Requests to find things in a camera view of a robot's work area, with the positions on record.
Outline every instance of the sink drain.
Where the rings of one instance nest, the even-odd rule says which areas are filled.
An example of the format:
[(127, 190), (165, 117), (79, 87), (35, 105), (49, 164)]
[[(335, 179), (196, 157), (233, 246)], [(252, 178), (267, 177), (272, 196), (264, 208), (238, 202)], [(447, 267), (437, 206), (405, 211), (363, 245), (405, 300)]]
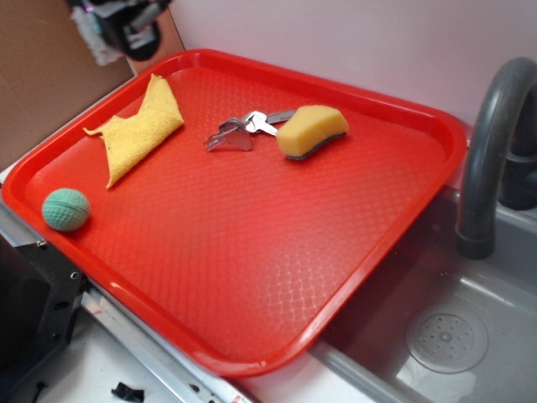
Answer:
[(424, 367), (456, 374), (475, 366), (487, 352), (488, 336), (481, 320), (459, 306), (435, 305), (409, 322), (406, 344)]

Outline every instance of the yellow microfiber towel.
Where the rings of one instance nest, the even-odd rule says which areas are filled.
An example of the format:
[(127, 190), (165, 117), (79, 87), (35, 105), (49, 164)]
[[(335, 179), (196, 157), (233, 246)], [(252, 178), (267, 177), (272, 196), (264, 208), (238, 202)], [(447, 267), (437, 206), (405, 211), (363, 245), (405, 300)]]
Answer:
[(90, 135), (102, 133), (110, 171), (107, 188), (112, 187), (184, 122), (168, 82), (153, 74), (137, 114), (130, 118), (112, 116), (95, 130), (84, 128)]

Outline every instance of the sink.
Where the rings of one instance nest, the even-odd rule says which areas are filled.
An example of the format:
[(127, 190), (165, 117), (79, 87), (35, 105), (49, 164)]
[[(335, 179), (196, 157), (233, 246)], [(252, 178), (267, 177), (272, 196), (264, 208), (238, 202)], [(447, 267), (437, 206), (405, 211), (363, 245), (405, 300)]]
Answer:
[(469, 260), (457, 202), (442, 190), (321, 341), (393, 401), (535, 402), (537, 219), (498, 207), (494, 254)]

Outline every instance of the red tray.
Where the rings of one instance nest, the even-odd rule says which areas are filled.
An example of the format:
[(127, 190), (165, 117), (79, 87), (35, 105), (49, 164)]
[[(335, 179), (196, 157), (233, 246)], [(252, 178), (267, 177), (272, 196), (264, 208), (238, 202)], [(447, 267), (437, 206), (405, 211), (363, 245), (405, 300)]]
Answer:
[[(111, 190), (96, 128), (138, 111), (164, 76), (185, 125)], [(223, 121), (323, 104), (351, 130), (293, 161), (203, 142)], [(445, 113), (213, 50), (158, 63), (19, 163), (5, 202), (112, 297), (218, 374), (261, 374), (307, 349), (420, 214), (466, 152)], [(82, 191), (91, 217), (58, 233), (40, 210)]]

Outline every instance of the gray faucet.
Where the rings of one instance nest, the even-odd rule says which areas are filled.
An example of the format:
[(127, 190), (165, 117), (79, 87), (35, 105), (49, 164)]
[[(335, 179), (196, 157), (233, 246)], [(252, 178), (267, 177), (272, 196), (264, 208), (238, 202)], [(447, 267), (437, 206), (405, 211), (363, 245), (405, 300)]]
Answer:
[(537, 206), (537, 63), (525, 57), (502, 66), (477, 116), (456, 225), (462, 256), (493, 253), (498, 201)]

